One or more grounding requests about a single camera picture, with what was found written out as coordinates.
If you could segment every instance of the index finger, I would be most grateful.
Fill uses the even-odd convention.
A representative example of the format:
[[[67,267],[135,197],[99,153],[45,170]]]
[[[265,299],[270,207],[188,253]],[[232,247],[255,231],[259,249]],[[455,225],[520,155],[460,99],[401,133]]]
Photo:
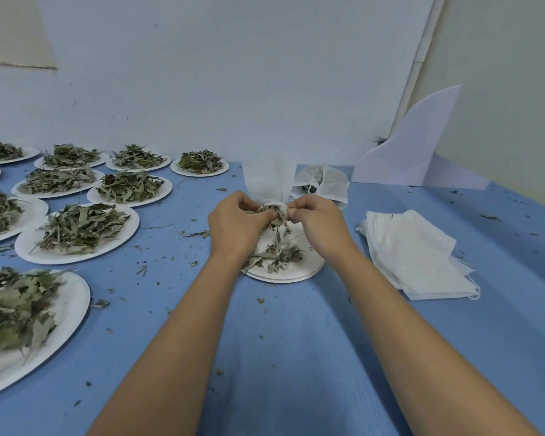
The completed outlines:
[[[324,197],[317,196],[316,194],[305,194],[304,196],[301,196],[298,199],[290,202],[287,207],[296,209],[318,209],[325,205],[327,202],[331,201]]]
[[[260,208],[260,205],[256,203],[254,200],[252,200],[250,197],[248,197],[245,193],[242,191],[234,191],[229,198],[236,200],[238,203],[239,208],[242,209],[249,209],[252,211],[256,211],[258,208]]]

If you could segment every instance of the blue table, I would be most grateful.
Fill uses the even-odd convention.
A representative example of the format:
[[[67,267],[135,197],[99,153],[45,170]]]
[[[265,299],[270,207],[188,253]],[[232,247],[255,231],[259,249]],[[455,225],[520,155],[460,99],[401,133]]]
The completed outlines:
[[[0,190],[9,192],[33,168],[31,161],[5,166]],[[174,190],[137,208],[138,232],[105,256],[66,267],[79,270],[94,299],[111,305],[91,310],[53,358],[0,392],[0,436],[87,431],[208,257],[209,238],[178,233],[208,229],[208,213],[225,196],[217,188],[245,189],[238,163],[198,180],[182,181],[168,168],[156,173],[169,178]],[[58,210],[77,199],[48,203]],[[478,301],[413,306],[545,434],[545,207],[498,185],[451,193],[352,183],[344,214],[367,253],[355,232],[365,212],[406,209],[458,240],[454,254],[472,265],[482,288]],[[198,266],[191,267],[195,260]],[[144,263],[147,274],[136,275]],[[4,265],[44,267],[8,253],[0,254]],[[224,375],[210,379],[199,434],[410,434],[348,294],[328,266],[284,286],[240,278],[214,366]]]

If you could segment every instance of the hand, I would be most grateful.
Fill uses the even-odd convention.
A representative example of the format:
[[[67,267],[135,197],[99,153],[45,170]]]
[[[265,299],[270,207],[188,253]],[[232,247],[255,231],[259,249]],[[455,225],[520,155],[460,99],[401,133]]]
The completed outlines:
[[[239,262],[239,268],[256,248],[263,229],[277,217],[274,210],[259,214],[247,214],[245,210],[256,211],[260,205],[236,191],[221,200],[208,215],[210,224],[210,256],[226,257]]]
[[[332,200],[307,194],[287,206],[289,219],[303,223],[307,240],[330,264],[351,248],[358,250],[341,210]]]

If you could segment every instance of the forearm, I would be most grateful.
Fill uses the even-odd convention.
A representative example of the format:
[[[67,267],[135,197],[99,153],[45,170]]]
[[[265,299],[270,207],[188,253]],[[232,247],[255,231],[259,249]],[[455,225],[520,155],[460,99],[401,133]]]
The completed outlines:
[[[89,436],[193,435],[241,263],[211,257]]]
[[[332,263],[417,436],[539,433],[358,249]]]

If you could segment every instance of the person's right hand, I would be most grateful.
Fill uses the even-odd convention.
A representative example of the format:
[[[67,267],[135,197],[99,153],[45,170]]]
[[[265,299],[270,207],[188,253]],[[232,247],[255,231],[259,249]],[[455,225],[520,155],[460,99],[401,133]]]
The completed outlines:
[[[343,214],[332,200],[307,194],[287,206],[289,219],[303,223],[307,240],[330,264],[351,248],[357,250]]]

